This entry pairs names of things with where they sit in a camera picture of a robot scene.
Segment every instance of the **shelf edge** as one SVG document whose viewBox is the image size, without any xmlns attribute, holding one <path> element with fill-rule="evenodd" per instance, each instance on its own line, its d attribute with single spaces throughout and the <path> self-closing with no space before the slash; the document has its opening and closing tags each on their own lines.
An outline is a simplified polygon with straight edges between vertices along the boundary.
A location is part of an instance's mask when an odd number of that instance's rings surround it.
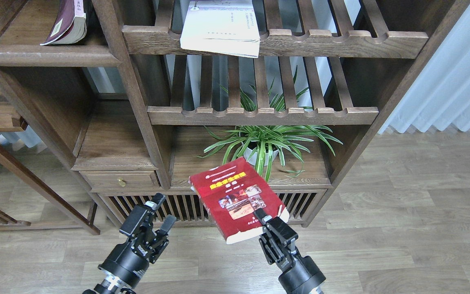
<svg viewBox="0 0 470 294">
<path fill-rule="evenodd" d="M 0 67 L 116 67 L 104 45 L 0 45 Z"/>
</svg>

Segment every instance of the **white plant pot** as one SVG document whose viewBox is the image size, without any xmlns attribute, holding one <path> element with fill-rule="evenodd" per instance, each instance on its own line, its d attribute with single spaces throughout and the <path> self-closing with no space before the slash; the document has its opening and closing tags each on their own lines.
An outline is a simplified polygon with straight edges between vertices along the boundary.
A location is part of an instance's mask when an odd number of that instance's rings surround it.
<svg viewBox="0 0 470 294">
<path fill-rule="evenodd" d="M 250 157 L 250 154 L 252 151 L 253 149 L 249 147 L 246 148 L 246 150 L 244 151 L 244 158 L 250 165 L 255 165 L 257 163 L 257 153 L 255 152 L 253 156 Z M 273 157 L 271 159 L 272 161 L 275 160 L 277 154 L 278 154 L 278 150 L 273 151 Z M 266 159 L 264 160 L 264 166 L 267 166 L 267 165 L 268 165 L 268 157 L 266 156 Z"/>
</svg>

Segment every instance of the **white book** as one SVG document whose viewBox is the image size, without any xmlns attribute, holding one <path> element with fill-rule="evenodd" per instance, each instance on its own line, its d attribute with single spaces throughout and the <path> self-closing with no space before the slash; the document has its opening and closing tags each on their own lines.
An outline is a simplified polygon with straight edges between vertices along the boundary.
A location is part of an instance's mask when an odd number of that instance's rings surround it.
<svg viewBox="0 0 470 294">
<path fill-rule="evenodd" d="M 181 48 L 259 57 L 260 34 L 251 0 L 191 0 Z"/>
</svg>

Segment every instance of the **robotic arm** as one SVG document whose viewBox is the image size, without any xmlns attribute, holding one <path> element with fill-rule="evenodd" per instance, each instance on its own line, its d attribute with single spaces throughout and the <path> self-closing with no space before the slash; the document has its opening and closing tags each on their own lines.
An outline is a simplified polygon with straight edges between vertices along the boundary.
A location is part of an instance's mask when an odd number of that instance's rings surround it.
<svg viewBox="0 0 470 294">
<path fill-rule="evenodd" d="M 167 216 L 161 228 L 153 232 L 155 212 L 166 200 L 157 193 L 145 205 L 136 205 L 119 229 L 127 236 L 123 244 L 118 244 L 99 265 L 106 278 L 93 290 L 83 294 L 135 294 L 134 289 L 145 274 L 149 264 L 154 264 L 168 246 L 168 232 L 175 223 L 175 216 Z"/>
<path fill-rule="evenodd" d="M 262 208 L 255 217 L 261 222 L 264 233 L 260 236 L 268 264 L 277 264 L 282 270 L 278 280 L 287 294 L 323 294 L 321 284 L 326 277 L 311 257 L 302 257 L 295 246 L 298 234 L 280 218 L 272 218 Z"/>
</svg>

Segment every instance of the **wooden cabinet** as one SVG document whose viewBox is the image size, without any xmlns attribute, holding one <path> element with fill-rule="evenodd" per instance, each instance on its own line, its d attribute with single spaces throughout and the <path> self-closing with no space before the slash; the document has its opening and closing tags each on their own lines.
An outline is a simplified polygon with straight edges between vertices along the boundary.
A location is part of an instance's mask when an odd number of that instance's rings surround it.
<svg viewBox="0 0 470 294">
<path fill-rule="evenodd" d="M 39 43 L 55 19 L 52 1 L 0 1 L 0 88 L 67 169 L 98 193 L 98 204 L 116 225 L 156 192 L 168 194 L 159 221 L 175 214 L 181 225 L 210 223 L 188 184 L 189 175 L 221 161 L 194 157 L 213 140 L 202 125 L 330 125 L 344 142 L 335 146 L 336 156 L 315 142 L 304 173 L 289 178 L 274 167 L 269 182 L 292 210 L 292 220 L 308 225 L 470 1 L 360 0 L 354 24 L 343 0 L 328 3 L 336 33 L 319 29 L 310 0 L 297 0 L 300 31 L 282 27 L 278 0 L 254 1 L 263 8 L 265 27 L 261 57 L 253 60 L 257 110 L 252 112 L 239 103 L 237 57 L 227 57 L 227 102 L 215 100 L 213 57 L 179 47 L 173 0 L 160 0 L 158 7 L 150 0 L 93 0 L 100 27 L 76 45 L 48 47 Z M 168 54 L 175 56 L 172 70 Z M 201 58 L 197 107 L 186 103 L 188 54 Z M 297 105 L 291 56 L 302 57 L 313 111 Z M 326 89 L 317 57 L 330 65 Z M 279 64 L 282 112 L 269 107 L 266 58 Z M 96 93 L 83 67 L 116 67 L 126 93 Z M 293 158 L 287 160 L 285 169 L 300 169 Z"/>
</svg>

